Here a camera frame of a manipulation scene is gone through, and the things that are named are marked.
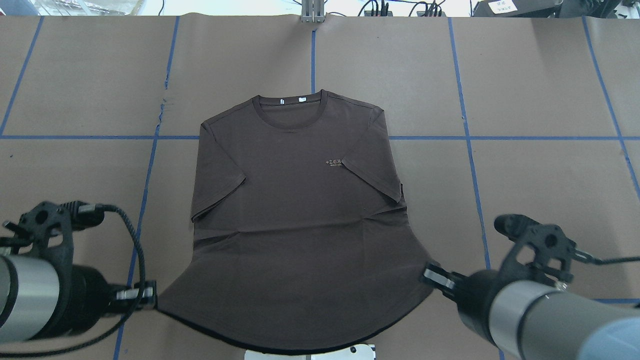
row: neckline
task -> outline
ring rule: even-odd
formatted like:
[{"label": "neckline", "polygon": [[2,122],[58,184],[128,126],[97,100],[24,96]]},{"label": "neckline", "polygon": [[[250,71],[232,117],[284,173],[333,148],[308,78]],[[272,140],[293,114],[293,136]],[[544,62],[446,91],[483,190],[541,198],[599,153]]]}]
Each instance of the neckline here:
[{"label": "neckline", "polygon": [[[300,101],[300,98],[302,97],[306,98],[306,100],[303,102]],[[290,96],[290,97],[264,97],[261,95],[256,95],[252,99],[252,103],[253,103],[253,109],[255,110],[258,117],[260,117],[260,119],[263,121],[263,123],[265,123],[265,125],[279,131],[298,131],[300,129],[305,129],[306,127],[310,127],[322,117],[324,113],[324,109],[326,108],[327,100],[328,100],[328,92],[322,89],[316,92],[315,94]],[[304,122],[299,123],[295,127],[291,127],[291,126],[285,127],[279,124],[262,109],[262,105],[287,106],[287,105],[310,103],[310,102],[316,102],[316,101],[320,102],[316,112],[311,117],[307,118]]]}]

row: shirt sleeve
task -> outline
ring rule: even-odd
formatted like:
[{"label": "shirt sleeve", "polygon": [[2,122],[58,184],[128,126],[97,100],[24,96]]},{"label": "shirt sleeve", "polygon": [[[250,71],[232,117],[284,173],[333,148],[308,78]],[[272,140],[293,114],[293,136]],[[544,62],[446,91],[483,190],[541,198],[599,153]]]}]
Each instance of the shirt sleeve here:
[{"label": "shirt sleeve", "polygon": [[391,155],[385,112],[375,108],[372,118],[367,130],[343,157],[342,164],[369,185],[399,202],[402,191]]},{"label": "shirt sleeve", "polygon": [[198,143],[191,221],[215,207],[246,179],[243,171],[217,143],[211,127],[202,123]]}]

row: white label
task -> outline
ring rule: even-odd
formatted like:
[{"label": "white label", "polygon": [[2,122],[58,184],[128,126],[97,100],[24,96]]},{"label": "white label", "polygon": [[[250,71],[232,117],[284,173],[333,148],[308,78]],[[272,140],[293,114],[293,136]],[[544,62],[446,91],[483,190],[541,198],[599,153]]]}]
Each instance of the white label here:
[{"label": "white label", "polygon": [[489,3],[489,7],[493,13],[510,13],[518,11],[512,0],[500,0]]}]

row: dark gray t-shirt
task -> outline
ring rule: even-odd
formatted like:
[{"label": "dark gray t-shirt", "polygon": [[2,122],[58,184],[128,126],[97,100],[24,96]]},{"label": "dark gray t-shirt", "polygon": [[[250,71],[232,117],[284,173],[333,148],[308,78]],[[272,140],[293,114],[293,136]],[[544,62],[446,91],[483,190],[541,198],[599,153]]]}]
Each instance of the dark gray t-shirt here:
[{"label": "dark gray t-shirt", "polygon": [[346,347],[432,290],[383,110],[325,90],[202,123],[191,219],[193,260],[159,310],[240,347]]}]

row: white tag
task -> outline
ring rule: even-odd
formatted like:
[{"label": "white tag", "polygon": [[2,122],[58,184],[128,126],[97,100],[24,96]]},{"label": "white tag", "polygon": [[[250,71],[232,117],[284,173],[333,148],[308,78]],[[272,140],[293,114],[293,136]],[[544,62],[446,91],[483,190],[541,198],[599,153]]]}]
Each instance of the white tag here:
[{"label": "white tag", "polygon": [[512,0],[499,0],[489,3],[489,7],[493,13],[510,13],[518,11]]}]

